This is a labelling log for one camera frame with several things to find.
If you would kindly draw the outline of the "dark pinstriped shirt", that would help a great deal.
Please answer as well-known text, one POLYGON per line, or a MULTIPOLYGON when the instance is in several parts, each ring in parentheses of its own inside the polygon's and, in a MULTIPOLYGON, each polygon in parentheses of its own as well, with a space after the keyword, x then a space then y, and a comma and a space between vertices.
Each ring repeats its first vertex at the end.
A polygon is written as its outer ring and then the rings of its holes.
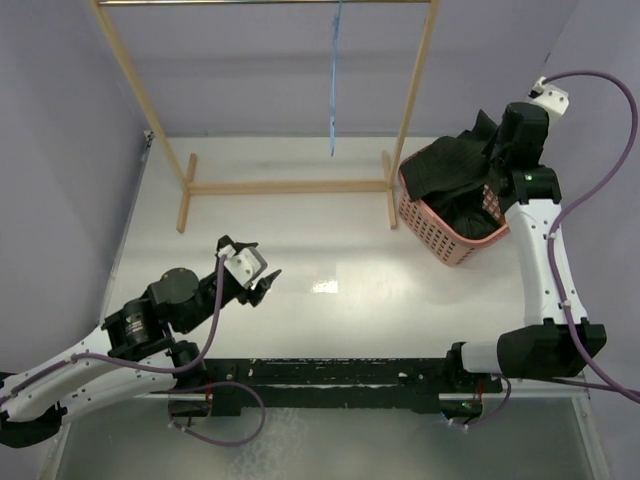
POLYGON ((497 124, 479 110, 471 129, 437 138, 399 167, 410 200, 429 206, 469 240, 484 239, 501 227, 483 207, 489 161, 482 151, 496 130, 497 124))

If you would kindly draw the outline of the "light blue wire hanger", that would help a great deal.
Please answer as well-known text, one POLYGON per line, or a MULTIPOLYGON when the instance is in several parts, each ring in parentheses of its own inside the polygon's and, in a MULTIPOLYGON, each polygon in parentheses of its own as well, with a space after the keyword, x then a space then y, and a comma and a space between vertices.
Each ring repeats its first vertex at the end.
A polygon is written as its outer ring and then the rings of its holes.
POLYGON ((332 44, 330 55, 330 90, 329 90, 329 149, 330 156, 335 155, 336 149, 336 77, 339 53, 340 23, 342 17, 343 2, 339 1, 332 21, 332 44))

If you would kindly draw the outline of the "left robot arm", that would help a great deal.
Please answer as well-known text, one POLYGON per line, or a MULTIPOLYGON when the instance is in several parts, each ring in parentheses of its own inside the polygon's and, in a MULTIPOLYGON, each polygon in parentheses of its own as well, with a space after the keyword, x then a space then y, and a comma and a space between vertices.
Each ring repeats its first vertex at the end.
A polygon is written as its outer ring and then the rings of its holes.
POLYGON ((39 444, 76 418, 135 396, 209 393, 205 356, 221 310, 233 301, 258 306, 281 274, 267 268, 257 244, 223 236, 211 274, 170 269, 74 346, 2 374, 2 445, 39 444))

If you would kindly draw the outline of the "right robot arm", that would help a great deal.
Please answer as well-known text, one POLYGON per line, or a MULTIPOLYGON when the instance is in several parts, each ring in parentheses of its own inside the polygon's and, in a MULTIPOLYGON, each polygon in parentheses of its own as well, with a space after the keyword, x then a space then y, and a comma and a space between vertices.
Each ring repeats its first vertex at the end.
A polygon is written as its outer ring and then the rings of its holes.
POLYGON ((446 383, 467 391, 480 374, 548 380, 572 378, 606 344, 575 291, 562 231, 561 191, 553 169, 541 164, 550 117, 534 103, 509 104, 483 149, 489 187, 515 245, 524 289, 522 327, 492 341, 459 342, 448 355, 446 383))

